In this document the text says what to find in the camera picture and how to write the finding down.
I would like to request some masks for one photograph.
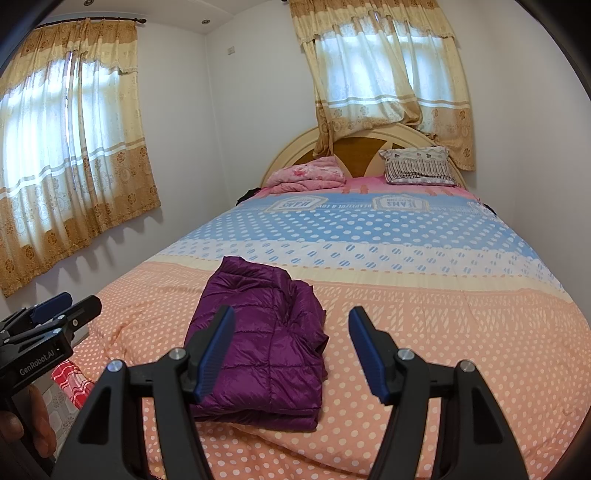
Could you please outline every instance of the screw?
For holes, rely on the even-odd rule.
[[[173,360],[181,360],[187,355],[187,352],[184,348],[173,348],[168,356]]]
[[[463,372],[471,374],[474,370],[476,370],[476,365],[474,365],[469,360],[463,360],[462,362],[460,362],[460,368]]]
[[[408,348],[402,348],[398,351],[398,358],[408,362],[414,358],[414,352]]]
[[[121,360],[113,360],[109,365],[107,365],[107,370],[109,372],[118,372],[123,368],[123,362]]]

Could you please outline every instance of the polka dot comforter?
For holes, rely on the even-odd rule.
[[[348,335],[363,305],[399,347],[474,361],[515,433],[530,478],[543,479],[591,404],[591,330],[537,254],[465,190],[388,187],[253,198],[100,292],[103,313],[54,379],[81,407],[105,365],[155,361],[182,345],[224,255],[278,265],[314,285],[327,311],[323,407],[313,433],[197,424],[215,478],[365,478],[390,414],[371,396]],[[431,401],[418,478],[429,478],[439,401]],[[144,401],[152,473],[165,478]]]

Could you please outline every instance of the curtain rod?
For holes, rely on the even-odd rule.
[[[86,20],[88,17],[82,18],[69,18],[68,20],[59,20],[57,22],[49,22],[43,23],[41,25],[36,26],[35,28],[41,27],[48,27],[49,25],[57,25],[58,23],[66,23],[66,22],[79,22],[81,20]],[[122,18],[122,17],[90,17],[91,20],[132,20],[137,23],[145,24],[147,20],[145,18]]]

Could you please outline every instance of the puffer jacket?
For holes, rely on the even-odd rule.
[[[223,304],[234,308],[236,332],[213,393],[191,407],[194,418],[316,429],[328,337],[312,287],[280,268],[225,257],[207,282],[185,344]]]

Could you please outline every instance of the wooden headboard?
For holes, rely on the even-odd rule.
[[[277,170],[311,161],[318,134],[318,128],[313,128],[287,145],[265,173],[261,187]],[[335,143],[335,155],[339,158],[340,166],[348,178],[375,177],[383,175],[385,170],[384,159],[379,154],[379,150],[434,145],[435,143],[415,129],[406,125],[393,124],[341,138]],[[452,162],[450,165],[458,184],[466,188],[466,182],[460,171]]]

